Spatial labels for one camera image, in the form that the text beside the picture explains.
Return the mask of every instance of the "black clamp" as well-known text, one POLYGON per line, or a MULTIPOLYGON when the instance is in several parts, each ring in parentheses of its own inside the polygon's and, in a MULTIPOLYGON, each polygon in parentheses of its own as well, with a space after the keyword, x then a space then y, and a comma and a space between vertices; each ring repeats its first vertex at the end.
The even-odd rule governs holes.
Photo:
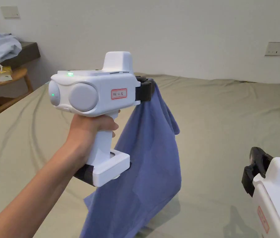
POLYGON ((155 91, 154 80, 151 78, 148 79, 141 76, 137 76, 136 78, 141 83, 141 86, 136 88, 136 101, 151 101, 151 97, 155 91))
POLYGON ((265 178, 268 167, 273 159, 272 156, 265 153, 259 147, 252 147, 250 151, 250 161, 251 165, 246 166, 244 168, 243 176, 242 176, 242 184, 245 191, 253 197, 254 194, 254 185, 253 179, 256 175, 260 174, 263 178, 265 178))

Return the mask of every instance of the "light switch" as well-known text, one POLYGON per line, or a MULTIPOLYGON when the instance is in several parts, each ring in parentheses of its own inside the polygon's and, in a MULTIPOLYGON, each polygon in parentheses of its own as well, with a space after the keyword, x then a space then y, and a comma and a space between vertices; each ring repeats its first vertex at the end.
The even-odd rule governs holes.
POLYGON ((20 18, 17 6, 0 7, 4 18, 20 18))

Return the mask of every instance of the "red-bordered label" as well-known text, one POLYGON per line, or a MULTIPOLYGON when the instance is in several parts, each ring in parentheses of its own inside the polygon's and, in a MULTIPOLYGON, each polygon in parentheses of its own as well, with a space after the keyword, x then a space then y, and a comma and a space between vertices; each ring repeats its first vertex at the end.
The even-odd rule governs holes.
POLYGON ((111 90, 111 99, 121 99, 126 98, 128 96, 128 90, 127 89, 113 89, 111 90))
POLYGON ((268 221, 266 220, 266 217, 264 216, 264 213, 260 206, 258 206, 258 215, 259 215, 261 223, 264 227, 265 232, 268 234, 269 230, 270 230, 270 226, 269 226, 268 221))

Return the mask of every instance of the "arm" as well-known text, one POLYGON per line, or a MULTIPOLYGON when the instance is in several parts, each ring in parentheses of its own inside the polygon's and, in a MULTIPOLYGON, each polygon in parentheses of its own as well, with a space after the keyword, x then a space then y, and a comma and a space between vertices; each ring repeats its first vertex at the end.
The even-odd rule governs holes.
POLYGON ((0 238, 33 237, 74 173, 86 163, 97 132, 117 128, 111 117, 74 115, 64 145, 0 213, 0 238))

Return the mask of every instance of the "hand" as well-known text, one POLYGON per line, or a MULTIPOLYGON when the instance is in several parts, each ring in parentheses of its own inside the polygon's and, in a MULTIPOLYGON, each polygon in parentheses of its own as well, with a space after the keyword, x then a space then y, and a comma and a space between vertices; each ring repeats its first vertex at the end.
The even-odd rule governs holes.
POLYGON ((98 131, 113 131, 118 124, 109 116, 84 117, 74 115, 68 137, 59 153, 67 155, 71 167, 81 168, 87 161, 98 131))

